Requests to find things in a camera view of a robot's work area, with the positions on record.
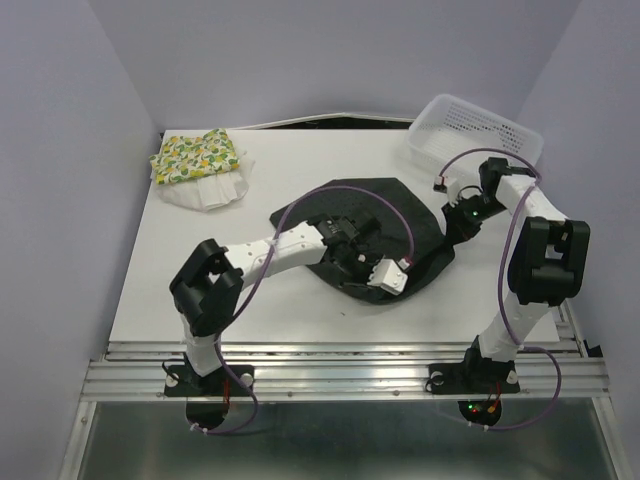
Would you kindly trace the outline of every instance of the folded cloth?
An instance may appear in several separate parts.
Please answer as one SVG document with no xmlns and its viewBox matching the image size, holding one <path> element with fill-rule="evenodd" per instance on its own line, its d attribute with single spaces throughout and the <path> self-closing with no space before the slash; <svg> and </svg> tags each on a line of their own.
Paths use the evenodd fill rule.
<svg viewBox="0 0 640 480">
<path fill-rule="evenodd" d="M 154 185 L 165 202 L 206 212 L 241 199 L 249 190 L 253 160 L 243 157 L 240 167 L 228 173 L 210 175 L 189 182 Z"/>
<path fill-rule="evenodd" d="M 202 137 L 173 136 L 149 158 L 158 185 L 230 172 L 239 167 L 233 142 L 223 128 Z"/>
</svg>

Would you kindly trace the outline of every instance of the metal floor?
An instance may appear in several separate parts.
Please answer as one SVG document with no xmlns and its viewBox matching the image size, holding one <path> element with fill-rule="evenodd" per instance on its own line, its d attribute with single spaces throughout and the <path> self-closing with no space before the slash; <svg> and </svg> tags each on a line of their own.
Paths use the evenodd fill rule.
<svg viewBox="0 0 640 480">
<path fill-rule="evenodd" d="M 506 400 L 501 424 L 531 418 L 547 402 Z M 251 406 L 235 408 L 232 415 L 244 418 Z M 590 399 L 561 400 L 544 421 L 509 434 L 470 429 L 442 413 L 458 416 L 457 404 L 264 405 L 246 433 L 220 438 L 189 431 L 181 404 L 103 403 L 80 478 L 616 478 Z"/>
</svg>

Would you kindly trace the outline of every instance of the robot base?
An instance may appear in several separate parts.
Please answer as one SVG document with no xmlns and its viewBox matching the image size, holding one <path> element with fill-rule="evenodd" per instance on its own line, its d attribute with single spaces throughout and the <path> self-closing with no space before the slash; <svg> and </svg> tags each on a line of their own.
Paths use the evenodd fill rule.
<svg viewBox="0 0 640 480">
<path fill-rule="evenodd" d="M 518 382 L 512 384 L 491 376 L 469 375 L 464 363 L 432 363 L 429 365 L 429 375 L 425 389 L 434 395 L 496 395 L 497 384 L 500 384 L 500 392 L 503 394 L 520 392 Z"/>
<path fill-rule="evenodd" d="M 429 365 L 427 392 L 434 395 L 461 395 L 482 393 L 518 393 L 520 385 L 513 361 L 496 362 L 484 358 L 478 337 L 464 354 L 461 363 L 432 363 Z"/>
<path fill-rule="evenodd" d="M 248 397 L 247 391 L 233 381 L 224 369 L 219 368 L 206 377 L 197 375 L 191 365 L 170 365 L 167 367 L 170 376 L 164 387 L 165 397 L 222 397 L 224 396 L 225 381 L 229 381 L 229 395 L 231 397 Z M 231 370 L 238 378 L 249 374 L 254 378 L 255 368 L 252 365 L 231 365 Z"/>
</svg>

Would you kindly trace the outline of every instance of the screw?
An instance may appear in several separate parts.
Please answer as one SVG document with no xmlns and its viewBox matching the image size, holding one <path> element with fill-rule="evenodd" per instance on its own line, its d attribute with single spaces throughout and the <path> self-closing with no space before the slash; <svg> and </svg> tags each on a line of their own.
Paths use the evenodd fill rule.
<svg viewBox="0 0 640 480">
<path fill-rule="evenodd" d="M 253 385 L 253 377 L 250 373 L 243 373 L 240 375 L 240 381 L 244 383 L 245 387 L 250 387 Z"/>
<path fill-rule="evenodd" d="M 509 372 L 509 375 L 507 375 L 507 383 L 510 385 L 515 385 L 516 383 L 518 383 L 518 374 L 515 372 L 515 370 L 511 370 Z"/>
<path fill-rule="evenodd" d="M 431 374 L 431 383 L 436 386 L 440 386 L 444 383 L 444 379 L 442 378 L 442 372 L 433 372 Z"/>
<path fill-rule="evenodd" d="M 167 378 L 164 380 L 164 384 L 169 388 L 173 388 L 178 384 L 178 382 L 175 378 L 167 375 Z"/>
</svg>

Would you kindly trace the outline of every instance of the gray wall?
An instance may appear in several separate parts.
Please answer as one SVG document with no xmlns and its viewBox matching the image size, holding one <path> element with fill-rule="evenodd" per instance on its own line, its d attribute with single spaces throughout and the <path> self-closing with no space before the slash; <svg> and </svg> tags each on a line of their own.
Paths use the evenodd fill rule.
<svg viewBox="0 0 640 480">
<path fill-rule="evenodd" d="M 592 227 L 574 301 L 600 342 L 614 407 L 640 475 L 640 3 L 583 0 L 518 120 L 545 139 L 543 189 Z"/>
<path fill-rule="evenodd" d="M 0 65 L 0 478 L 50 479 L 158 136 L 85 0 L 3 2 Z"/>
<path fill-rule="evenodd" d="M 163 128 L 417 114 L 445 92 L 515 117 L 579 3 L 89 1 Z"/>
</svg>

